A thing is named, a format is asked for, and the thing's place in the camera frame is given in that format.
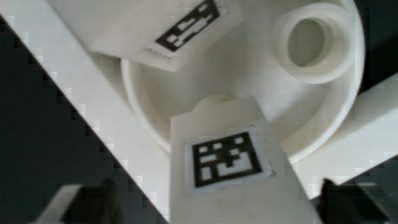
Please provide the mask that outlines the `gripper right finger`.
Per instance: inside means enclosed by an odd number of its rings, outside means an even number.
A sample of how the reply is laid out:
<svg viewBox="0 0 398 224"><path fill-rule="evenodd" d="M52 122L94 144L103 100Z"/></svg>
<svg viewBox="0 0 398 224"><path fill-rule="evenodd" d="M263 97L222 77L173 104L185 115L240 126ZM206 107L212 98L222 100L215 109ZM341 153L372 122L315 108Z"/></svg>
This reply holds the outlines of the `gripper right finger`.
<svg viewBox="0 0 398 224"><path fill-rule="evenodd" d="M325 179L317 212L324 224L398 224L398 203L375 183Z"/></svg>

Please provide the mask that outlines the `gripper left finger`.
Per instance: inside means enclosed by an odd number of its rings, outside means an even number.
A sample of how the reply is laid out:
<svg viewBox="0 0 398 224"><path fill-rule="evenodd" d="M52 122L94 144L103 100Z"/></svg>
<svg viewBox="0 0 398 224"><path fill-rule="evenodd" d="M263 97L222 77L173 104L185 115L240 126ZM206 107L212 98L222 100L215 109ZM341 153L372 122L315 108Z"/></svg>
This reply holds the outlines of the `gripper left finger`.
<svg viewBox="0 0 398 224"><path fill-rule="evenodd" d="M110 178L98 186L64 185L32 224L123 224L118 186Z"/></svg>

